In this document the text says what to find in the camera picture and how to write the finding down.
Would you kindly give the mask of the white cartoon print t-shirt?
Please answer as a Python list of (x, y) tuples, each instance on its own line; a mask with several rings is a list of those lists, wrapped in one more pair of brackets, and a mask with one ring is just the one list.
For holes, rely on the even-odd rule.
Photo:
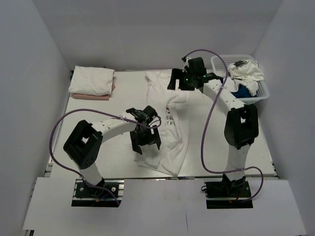
[(161, 117), (158, 128), (161, 146), (142, 147), (143, 154), (135, 156), (134, 161), (140, 168), (175, 177), (180, 173), (189, 150), (192, 102), (200, 92), (168, 90), (171, 70), (146, 71), (145, 78), (148, 83), (146, 104)]

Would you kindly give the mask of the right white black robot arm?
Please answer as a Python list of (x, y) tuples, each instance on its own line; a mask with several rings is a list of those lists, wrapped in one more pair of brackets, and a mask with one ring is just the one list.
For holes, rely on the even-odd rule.
[(201, 162), (204, 164), (204, 141), (210, 118), (217, 106), (224, 113), (226, 120), (224, 137), (229, 144), (228, 160), (222, 174), (223, 192), (234, 196), (245, 181), (245, 164), (248, 151), (259, 134), (258, 114), (255, 105), (247, 105), (236, 98), (224, 86), (224, 78), (214, 73), (193, 75), (181, 69), (172, 69), (168, 89), (175, 90), (179, 82), (180, 90), (194, 91), (198, 89), (213, 101), (201, 139)]

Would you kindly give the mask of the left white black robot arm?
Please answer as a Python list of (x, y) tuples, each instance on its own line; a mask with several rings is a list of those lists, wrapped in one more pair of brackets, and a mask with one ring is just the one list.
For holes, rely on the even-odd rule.
[(158, 127), (152, 122), (158, 115), (131, 115), (125, 113), (120, 119), (108, 119), (97, 123), (80, 121), (68, 137), (63, 150), (77, 166), (82, 178), (88, 182), (87, 190), (93, 196), (103, 193), (103, 178), (96, 166), (96, 159), (101, 145), (124, 133), (130, 133), (132, 150), (143, 154), (142, 146), (156, 144), (159, 148), (161, 140)]

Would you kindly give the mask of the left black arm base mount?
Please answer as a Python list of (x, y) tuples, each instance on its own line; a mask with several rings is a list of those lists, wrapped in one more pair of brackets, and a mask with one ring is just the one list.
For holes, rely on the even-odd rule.
[[(105, 181), (104, 187), (107, 188), (119, 203), (122, 201), (124, 181)], [(115, 198), (106, 190), (96, 189), (86, 185), (82, 180), (76, 180), (72, 196), (72, 207), (111, 207), (117, 208)]]

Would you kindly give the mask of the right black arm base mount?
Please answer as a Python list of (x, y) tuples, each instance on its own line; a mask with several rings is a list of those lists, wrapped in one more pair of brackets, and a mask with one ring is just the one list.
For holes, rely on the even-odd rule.
[(246, 201), (252, 196), (249, 183), (228, 194), (221, 182), (205, 182), (200, 188), (206, 195), (207, 209), (250, 209), (253, 208), (252, 200)]

